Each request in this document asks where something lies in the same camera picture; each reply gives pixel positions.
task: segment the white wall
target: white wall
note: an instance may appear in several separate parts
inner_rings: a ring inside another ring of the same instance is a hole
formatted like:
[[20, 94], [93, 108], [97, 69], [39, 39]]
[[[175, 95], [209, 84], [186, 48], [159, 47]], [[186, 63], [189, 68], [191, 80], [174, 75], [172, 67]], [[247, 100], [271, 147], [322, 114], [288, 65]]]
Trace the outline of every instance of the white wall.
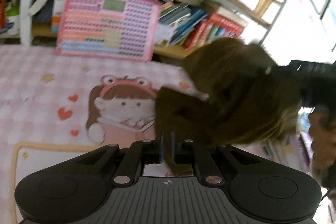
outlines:
[[279, 65], [294, 59], [333, 63], [335, 42], [326, 36], [310, 0], [287, 0], [263, 46]]

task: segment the cartoon character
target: cartoon character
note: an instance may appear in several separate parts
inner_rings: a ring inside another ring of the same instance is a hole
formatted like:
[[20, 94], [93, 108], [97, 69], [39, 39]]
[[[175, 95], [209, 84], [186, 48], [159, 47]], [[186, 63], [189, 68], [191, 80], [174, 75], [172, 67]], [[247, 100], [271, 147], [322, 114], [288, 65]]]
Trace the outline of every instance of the cartoon character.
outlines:
[[157, 91], [143, 77], [118, 79], [106, 75], [94, 87], [89, 99], [86, 123], [89, 139], [96, 144], [154, 139], [154, 104]]

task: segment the pink electronic learning pad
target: pink electronic learning pad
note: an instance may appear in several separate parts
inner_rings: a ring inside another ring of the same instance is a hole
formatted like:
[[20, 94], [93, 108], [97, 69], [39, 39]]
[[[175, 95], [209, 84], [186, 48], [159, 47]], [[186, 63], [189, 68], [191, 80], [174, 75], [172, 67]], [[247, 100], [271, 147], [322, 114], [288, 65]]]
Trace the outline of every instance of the pink electronic learning pad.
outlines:
[[152, 0], [67, 0], [57, 53], [149, 61], [159, 16]]

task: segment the textured plastic surface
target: textured plastic surface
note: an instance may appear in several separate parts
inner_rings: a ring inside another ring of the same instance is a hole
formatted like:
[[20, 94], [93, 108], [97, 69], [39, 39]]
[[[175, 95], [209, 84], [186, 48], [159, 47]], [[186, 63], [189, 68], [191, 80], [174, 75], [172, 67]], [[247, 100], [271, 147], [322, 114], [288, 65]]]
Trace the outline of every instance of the textured plastic surface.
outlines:
[[[95, 213], [72, 224], [260, 224], [236, 209], [224, 192], [200, 185], [196, 178], [141, 177], [112, 191]], [[314, 224], [306, 219], [300, 224]], [[25, 220], [22, 224], [35, 224]]]
[[57, 52], [149, 61], [159, 16], [153, 0], [67, 0]]

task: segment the red heart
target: red heart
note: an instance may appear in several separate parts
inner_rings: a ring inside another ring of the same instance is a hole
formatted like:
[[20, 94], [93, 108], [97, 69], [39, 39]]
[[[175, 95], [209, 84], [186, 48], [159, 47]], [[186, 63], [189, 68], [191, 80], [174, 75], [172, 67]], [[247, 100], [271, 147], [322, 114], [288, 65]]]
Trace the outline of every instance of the red heart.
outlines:
[[78, 131], [78, 130], [73, 130], [73, 129], [72, 129], [72, 130], [70, 131], [70, 135], [73, 136], [73, 137], [78, 136], [78, 134], [79, 134], [79, 131]]
[[69, 119], [71, 116], [72, 116], [72, 111], [71, 110], [68, 110], [68, 111], [65, 111], [64, 107], [61, 107], [58, 111], [58, 117], [61, 119], [61, 120], [66, 120], [66, 119]]
[[70, 101], [76, 102], [78, 100], [78, 95], [75, 94], [75, 95], [69, 96], [68, 98], [69, 98]]
[[188, 89], [190, 89], [190, 85], [189, 85], [188, 83], [186, 83], [186, 82], [181, 81], [178, 85], [179, 85], [179, 87], [180, 87], [181, 89], [183, 89], [183, 90], [188, 90]]

